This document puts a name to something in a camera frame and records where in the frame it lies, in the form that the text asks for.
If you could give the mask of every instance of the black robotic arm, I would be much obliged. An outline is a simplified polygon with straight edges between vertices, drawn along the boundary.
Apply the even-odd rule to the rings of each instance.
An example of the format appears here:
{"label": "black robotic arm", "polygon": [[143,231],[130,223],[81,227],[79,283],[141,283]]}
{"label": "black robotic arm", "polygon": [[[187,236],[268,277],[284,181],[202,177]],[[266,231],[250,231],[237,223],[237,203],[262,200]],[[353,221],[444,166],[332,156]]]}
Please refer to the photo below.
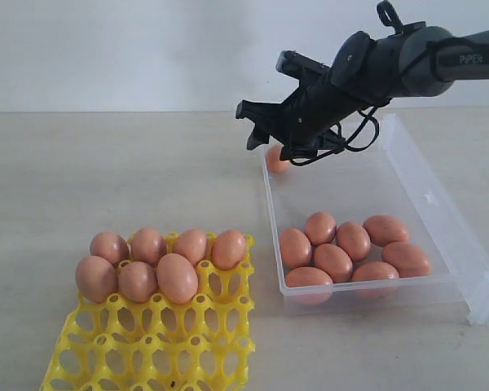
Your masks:
{"label": "black robotic arm", "polygon": [[[433,97],[454,81],[489,79],[489,30],[453,37],[446,29],[428,27],[425,22],[402,24],[387,1],[377,5],[377,12],[394,33],[373,40],[358,31],[342,45],[331,67],[295,51],[280,54],[276,70],[297,79],[299,86],[282,103],[239,103],[236,119],[248,118],[255,124],[248,150],[268,144],[273,137],[284,145],[281,160],[294,165],[345,150],[360,152],[378,136],[373,114],[393,98]],[[363,120],[344,138],[340,122],[355,112]],[[352,147],[368,122],[375,127],[372,142]]]}

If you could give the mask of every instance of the yellow plastic egg carton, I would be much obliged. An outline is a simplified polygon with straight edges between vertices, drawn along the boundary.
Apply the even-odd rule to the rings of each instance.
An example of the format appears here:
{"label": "yellow plastic egg carton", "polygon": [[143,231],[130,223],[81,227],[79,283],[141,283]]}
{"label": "yellow plastic egg carton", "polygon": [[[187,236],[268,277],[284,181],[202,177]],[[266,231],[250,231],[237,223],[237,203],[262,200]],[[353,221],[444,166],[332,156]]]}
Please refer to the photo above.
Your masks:
{"label": "yellow plastic egg carton", "polygon": [[[211,248],[216,235],[207,234]],[[169,252],[178,233],[166,236]],[[248,380],[253,309],[249,249],[232,270],[210,260],[196,266],[199,290],[176,305],[159,291],[142,304],[119,292],[104,303],[86,301],[68,315],[40,391],[220,391],[241,389]],[[118,273],[130,261],[118,266]]]}

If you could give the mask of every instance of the table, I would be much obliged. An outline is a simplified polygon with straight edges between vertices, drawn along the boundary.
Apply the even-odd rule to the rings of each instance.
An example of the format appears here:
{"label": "table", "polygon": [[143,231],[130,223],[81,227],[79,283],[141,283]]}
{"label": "table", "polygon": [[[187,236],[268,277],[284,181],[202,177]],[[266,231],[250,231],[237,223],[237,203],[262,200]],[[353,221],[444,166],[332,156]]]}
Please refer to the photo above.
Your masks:
{"label": "table", "polygon": [[[489,108],[392,112],[489,252]],[[463,303],[284,315],[249,131],[231,112],[0,114],[0,390],[42,382],[90,238],[154,225],[255,237],[246,389],[489,391],[489,322]]]}

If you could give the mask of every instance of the egg tray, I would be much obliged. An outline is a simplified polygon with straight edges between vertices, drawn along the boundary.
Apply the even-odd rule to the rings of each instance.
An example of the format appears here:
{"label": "egg tray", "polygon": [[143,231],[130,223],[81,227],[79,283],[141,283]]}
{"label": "egg tray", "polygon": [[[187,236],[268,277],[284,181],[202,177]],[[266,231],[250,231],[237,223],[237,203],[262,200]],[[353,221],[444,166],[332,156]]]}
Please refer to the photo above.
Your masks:
{"label": "egg tray", "polygon": [[[216,235],[207,234],[209,251]],[[170,252],[178,233],[166,236]],[[198,293],[177,305],[158,291],[145,303],[119,292],[101,304],[78,293],[79,305],[63,326],[40,391],[219,391],[241,389],[248,380],[249,295],[253,273],[249,249],[232,270],[210,259],[196,266]],[[131,260],[123,261],[118,273]]]}

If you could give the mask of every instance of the wall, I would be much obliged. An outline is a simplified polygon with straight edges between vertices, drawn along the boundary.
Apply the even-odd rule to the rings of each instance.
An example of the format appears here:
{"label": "wall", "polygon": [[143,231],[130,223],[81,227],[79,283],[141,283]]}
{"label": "wall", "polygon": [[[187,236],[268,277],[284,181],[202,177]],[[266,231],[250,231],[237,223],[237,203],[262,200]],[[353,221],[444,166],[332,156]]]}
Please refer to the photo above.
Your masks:
{"label": "wall", "polygon": [[[372,0],[0,0],[0,112],[234,110],[280,101],[283,49],[330,64],[362,29],[384,37]],[[394,0],[403,22],[466,35],[489,0]],[[394,107],[489,104],[489,81],[456,83]]]}

